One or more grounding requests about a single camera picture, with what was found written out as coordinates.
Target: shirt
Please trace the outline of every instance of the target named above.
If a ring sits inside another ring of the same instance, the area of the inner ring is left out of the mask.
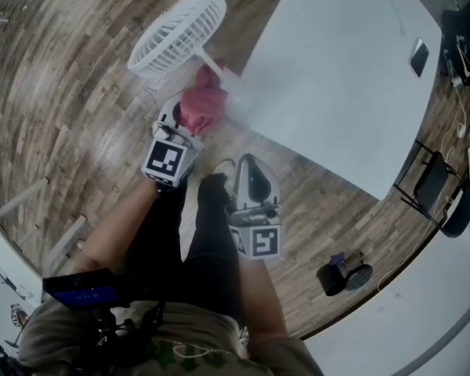
[[[133,302],[114,309],[117,324],[132,319],[140,325],[143,314],[156,302]],[[87,312],[73,312],[52,297],[38,307],[24,329],[19,361],[33,374],[71,373],[90,327]],[[235,320],[193,305],[168,302],[164,323],[150,339],[150,360],[119,367],[116,375],[176,376],[323,376],[305,344],[297,338],[264,342],[243,358]]]

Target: leg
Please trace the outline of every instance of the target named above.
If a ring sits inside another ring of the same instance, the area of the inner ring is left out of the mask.
[[[224,212],[229,202],[225,180],[223,174],[210,175],[198,189],[197,230],[178,300],[230,316],[243,327],[238,252]]]
[[[184,183],[154,202],[128,250],[123,273],[148,278],[182,264],[179,226],[187,187]]]

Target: wire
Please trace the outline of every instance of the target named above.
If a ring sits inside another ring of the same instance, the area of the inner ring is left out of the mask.
[[[451,77],[454,76],[454,73],[453,73],[453,65],[451,64],[450,65],[450,69],[451,69]],[[457,119],[457,115],[458,113],[461,111],[463,111],[463,123],[460,123],[458,122],[457,123],[457,127],[456,127],[456,134],[457,134],[457,137],[459,139],[462,139],[465,137],[465,133],[467,131],[467,114],[465,112],[465,106],[463,105],[463,103],[461,102],[461,96],[460,96],[460,93],[459,91],[457,90],[457,87],[454,87],[454,90],[456,91],[457,93],[457,99],[458,99],[458,108],[456,110],[456,114],[454,115],[454,119],[453,119],[453,124],[450,126],[449,128],[449,131],[447,131],[445,134],[444,134],[444,137],[442,138],[442,142],[440,143],[440,153],[444,154],[443,152],[443,145],[444,145],[444,141],[446,140],[447,136],[450,134],[451,131],[453,131],[453,128],[454,128],[454,124],[456,124],[456,119]],[[446,163],[449,163],[451,158],[453,157],[453,154],[454,154],[454,145],[452,147],[449,148],[449,150],[446,152],[446,156],[444,158],[444,161]]]
[[[450,69],[451,69],[451,76],[454,76],[453,74],[453,65],[451,64],[450,65]],[[457,87],[454,87],[454,90],[456,91],[457,93],[457,99],[458,99],[458,108],[456,110],[456,114],[454,115],[454,119],[453,119],[453,124],[450,126],[449,128],[449,131],[447,131],[445,134],[444,134],[444,137],[442,138],[442,142],[440,143],[440,153],[443,154],[443,145],[444,145],[444,141],[446,140],[446,137],[449,135],[449,133],[451,131],[453,131],[453,128],[454,128],[454,124],[456,124],[456,119],[457,119],[457,115],[460,113],[460,111],[463,111],[463,118],[464,118],[464,121],[463,123],[460,123],[458,122],[457,123],[457,127],[456,127],[456,134],[457,134],[457,137],[459,139],[462,139],[465,137],[465,133],[467,131],[467,114],[465,112],[465,106],[463,105],[463,103],[461,102],[461,96],[460,96],[460,93],[459,91],[457,90]],[[449,150],[446,152],[446,156],[444,158],[444,161],[446,163],[449,163],[449,161],[451,160],[451,158],[453,157],[453,154],[454,154],[454,145],[452,147],[449,148]],[[439,206],[439,202],[440,202],[440,195],[442,194],[442,191],[440,191],[439,193],[439,197],[437,198],[437,203],[436,203],[436,206],[434,207],[433,209],[433,213],[432,213],[432,217],[435,215],[436,211],[437,211],[437,206]],[[393,269],[389,270],[381,279],[379,279],[378,281],[378,286],[377,286],[377,289],[378,289],[378,292],[381,292],[381,290],[379,289],[379,285],[381,284],[381,282],[386,278],[388,277],[390,274],[392,274],[394,271],[396,271],[398,268],[401,267],[401,265],[403,265],[408,259],[409,257],[412,256],[413,253],[416,252],[416,249],[420,246],[420,243],[423,241],[423,238],[425,237],[425,234],[427,233],[428,229],[430,228],[430,226],[432,225],[432,221],[428,221],[428,225],[425,229],[425,231],[423,232],[423,234],[421,235],[421,238],[420,240],[414,245],[414,248],[413,250],[411,251],[411,253],[406,256],[406,258],[401,262],[399,263],[397,266],[395,266]]]

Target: wrist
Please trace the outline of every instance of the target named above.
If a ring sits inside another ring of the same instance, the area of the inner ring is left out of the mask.
[[[152,197],[158,197],[158,189],[157,189],[157,182],[154,179],[149,179],[145,177],[141,180],[141,185],[146,193],[151,195]]]

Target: pink cloth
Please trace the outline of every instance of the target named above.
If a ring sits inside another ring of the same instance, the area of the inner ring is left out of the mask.
[[[224,59],[215,62],[222,69],[226,66]],[[218,76],[203,65],[197,72],[196,85],[183,94],[179,122],[194,135],[206,134],[225,117],[226,96],[219,88]]]

